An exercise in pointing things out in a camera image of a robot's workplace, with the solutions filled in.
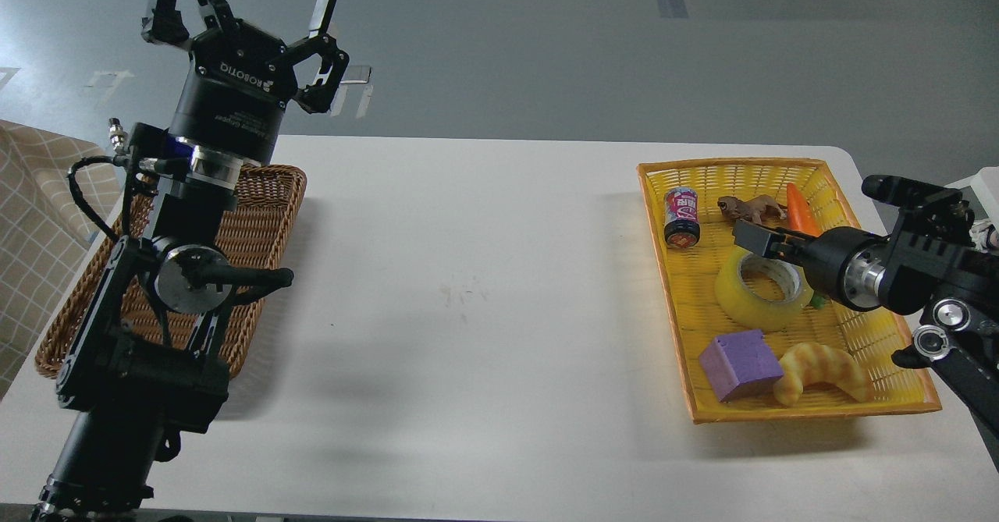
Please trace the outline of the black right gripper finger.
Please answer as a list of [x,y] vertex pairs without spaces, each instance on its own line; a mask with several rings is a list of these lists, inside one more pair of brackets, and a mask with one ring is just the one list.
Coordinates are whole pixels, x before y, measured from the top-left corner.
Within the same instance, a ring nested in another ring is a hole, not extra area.
[[734,223],[734,244],[753,254],[802,265],[804,252],[816,237],[784,227],[770,228],[745,220]]

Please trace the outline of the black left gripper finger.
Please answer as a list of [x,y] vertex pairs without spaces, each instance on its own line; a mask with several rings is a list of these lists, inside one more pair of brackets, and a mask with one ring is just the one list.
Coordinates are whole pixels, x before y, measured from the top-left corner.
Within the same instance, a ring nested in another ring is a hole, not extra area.
[[[178,0],[148,0],[145,15],[140,20],[140,35],[150,44],[189,47],[192,42]],[[222,35],[234,35],[234,14],[227,0],[197,0],[207,30],[219,29]]]
[[314,81],[297,89],[293,96],[300,108],[310,114],[326,113],[331,109],[340,81],[349,65],[349,55],[340,49],[336,39],[329,33],[337,2],[338,0],[315,0],[309,35],[293,43],[283,54],[286,65],[292,68],[311,56],[320,56],[320,68]]

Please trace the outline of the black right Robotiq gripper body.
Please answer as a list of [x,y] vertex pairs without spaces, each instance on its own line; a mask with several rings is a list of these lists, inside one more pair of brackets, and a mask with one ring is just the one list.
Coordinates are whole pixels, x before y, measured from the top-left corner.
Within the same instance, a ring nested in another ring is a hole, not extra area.
[[839,304],[881,304],[889,236],[856,228],[834,228],[796,242],[797,259],[809,285]]

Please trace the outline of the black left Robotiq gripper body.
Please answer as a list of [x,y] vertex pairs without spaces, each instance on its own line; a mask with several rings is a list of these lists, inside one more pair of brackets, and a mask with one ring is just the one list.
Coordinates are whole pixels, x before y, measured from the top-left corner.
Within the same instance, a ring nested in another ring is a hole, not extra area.
[[295,72],[276,60],[285,42],[240,21],[236,38],[207,29],[190,43],[187,75],[169,132],[256,165],[272,160]]

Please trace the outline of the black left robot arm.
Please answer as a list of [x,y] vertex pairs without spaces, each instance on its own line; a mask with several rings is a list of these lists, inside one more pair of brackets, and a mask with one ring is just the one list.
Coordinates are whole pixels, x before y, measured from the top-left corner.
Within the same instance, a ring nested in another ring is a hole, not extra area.
[[288,268],[239,267],[218,245],[240,173],[272,159],[289,103],[331,109],[349,55],[317,0],[293,44],[235,17],[227,0],[149,0],[142,38],[188,53],[169,127],[109,120],[113,153],[67,172],[75,205],[110,255],[55,379],[75,410],[33,521],[132,521],[148,475],[205,433],[229,396],[222,341],[233,312],[293,282]]

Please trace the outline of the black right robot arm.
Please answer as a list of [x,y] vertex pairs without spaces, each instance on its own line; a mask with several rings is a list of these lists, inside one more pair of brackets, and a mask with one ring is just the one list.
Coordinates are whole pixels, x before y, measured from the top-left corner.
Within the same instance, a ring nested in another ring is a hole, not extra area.
[[978,251],[974,215],[958,189],[870,175],[869,198],[898,209],[885,236],[838,226],[819,236],[738,220],[734,242],[759,257],[802,267],[809,285],[855,311],[919,315],[895,365],[930,368],[968,407],[997,458],[997,258]]

